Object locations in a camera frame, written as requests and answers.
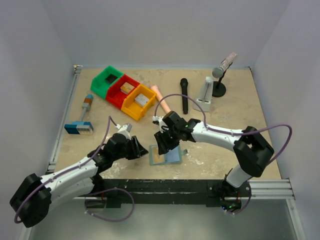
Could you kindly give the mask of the tan credit card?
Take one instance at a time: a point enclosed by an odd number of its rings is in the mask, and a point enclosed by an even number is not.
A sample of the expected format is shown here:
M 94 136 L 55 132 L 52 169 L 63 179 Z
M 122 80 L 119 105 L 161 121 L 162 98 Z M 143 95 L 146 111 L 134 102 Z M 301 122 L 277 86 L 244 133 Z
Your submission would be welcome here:
M 165 162 L 165 155 L 164 154 L 162 154 L 162 155 L 159 154 L 159 150 L 158 150 L 157 146 L 152 148 L 152 157 L 153 157 L 153 163 L 154 164 L 162 164 L 162 163 Z

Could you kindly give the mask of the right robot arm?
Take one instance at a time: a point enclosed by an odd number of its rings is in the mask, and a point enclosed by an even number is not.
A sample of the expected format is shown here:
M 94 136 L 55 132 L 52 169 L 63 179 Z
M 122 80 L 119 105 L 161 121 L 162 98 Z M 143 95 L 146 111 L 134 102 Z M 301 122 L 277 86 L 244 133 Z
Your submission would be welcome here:
M 154 134 L 159 155 L 175 149 L 181 141 L 207 143 L 235 154 L 238 165 L 212 188 L 220 198 L 234 196 L 246 181 L 259 178 L 274 154 L 272 146 L 251 126 L 244 130 L 213 129 L 199 119 L 186 121 L 175 111 L 165 116 L 153 116 L 152 122 L 159 126 L 159 131 Z

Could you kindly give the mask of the sage green card holder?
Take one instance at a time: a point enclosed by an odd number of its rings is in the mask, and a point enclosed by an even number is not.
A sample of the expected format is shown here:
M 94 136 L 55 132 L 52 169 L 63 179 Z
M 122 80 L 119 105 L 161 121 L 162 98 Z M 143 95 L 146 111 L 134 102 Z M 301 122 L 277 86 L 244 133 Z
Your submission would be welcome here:
M 181 150 L 180 146 L 170 150 L 168 153 L 164 154 L 164 163 L 155 164 L 153 163 L 153 147 L 158 147 L 157 145 L 149 146 L 149 164 L 151 166 L 159 166 L 159 165 L 172 165 L 172 164 L 180 164 L 182 162 L 182 156 L 188 153 L 187 149 Z

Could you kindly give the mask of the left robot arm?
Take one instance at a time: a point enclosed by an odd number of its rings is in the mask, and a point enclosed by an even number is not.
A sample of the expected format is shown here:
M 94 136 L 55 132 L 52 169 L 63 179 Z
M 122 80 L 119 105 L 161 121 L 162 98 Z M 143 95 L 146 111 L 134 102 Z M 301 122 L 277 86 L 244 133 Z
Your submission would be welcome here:
M 135 160 L 148 154 L 136 136 L 115 133 L 75 164 L 55 173 L 28 175 L 9 201 L 15 211 L 14 222 L 30 228 L 47 214 L 75 197 L 98 196 L 104 190 L 100 174 L 120 159 Z

